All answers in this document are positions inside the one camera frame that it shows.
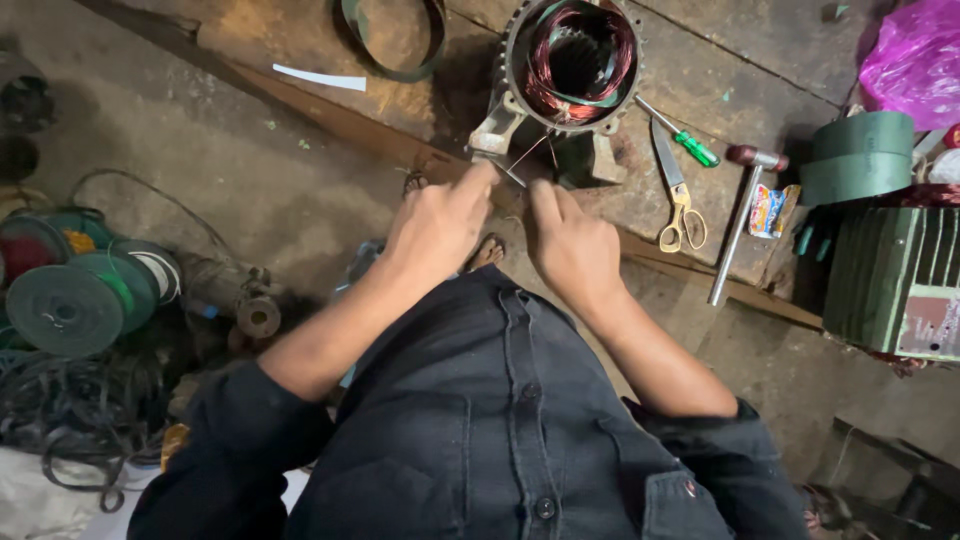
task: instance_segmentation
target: shirt button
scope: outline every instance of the shirt button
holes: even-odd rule
[[[548,520],[557,513],[557,506],[550,499],[540,499],[537,501],[537,515],[542,519]]]
[[[523,397],[524,397],[524,398],[526,398],[526,399],[528,399],[528,400],[532,400],[532,399],[536,398],[536,397],[539,396],[539,395],[540,395],[540,385],[539,385],[539,384],[537,384],[537,383],[535,383],[535,382],[531,382],[531,383],[529,383],[529,384],[527,384],[526,386],[523,387]]]

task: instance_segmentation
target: right hand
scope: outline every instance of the right hand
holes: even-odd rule
[[[539,180],[530,184],[538,235],[531,259],[546,284],[585,322],[630,293],[620,278],[616,228],[586,215],[565,189]]]
[[[499,179],[493,164],[483,161],[455,185],[408,194],[376,263],[389,268],[391,283],[423,296],[456,273],[477,244]]]

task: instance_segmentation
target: copper winding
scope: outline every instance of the copper winding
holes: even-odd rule
[[[916,184],[877,198],[881,207],[948,209],[960,207],[960,185]]]
[[[606,28],[611,31],[615,54],[613,73],[602,90],[577,96],[585,101],[599,102],[613,95],[623,84],[636,55],[636,37],[630,23],[618,12],[608,12]],[[555,120],[559,125],[580,125],[601,116],[607,108],[572,103],[551,93],[557,87],[550,68],[550,36],[567,24],[575,24],[584,14],[575,6],[562,6],[551,13],[533,36],[532,54],[527,64],[527,78],[523,92],[531,107]]]

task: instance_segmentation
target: red hammer head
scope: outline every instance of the red hammer head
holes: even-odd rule
[[[731,147],[727,151],[727,159],[745,167],[763,167],[764,170],[774,173],[781,173],[790,166],[790,158],[787,156],[765,152],[746,144]]]

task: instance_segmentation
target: foot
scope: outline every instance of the foot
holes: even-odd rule
[[[422,174],[411,173],[410,176],[407,177],[406,182],[403,183],[403,198],[406,199],[407,195],[418,189],[424,189],[428,185],[430,185],[430,182],[428,182]]]
[[[468,274],[478,268],[483,268],[488,264],[499,264],[507,255],[507,242],[497,233],[487,234],[487,237],[480,242],[480,249],[470,258],[464,273]]]

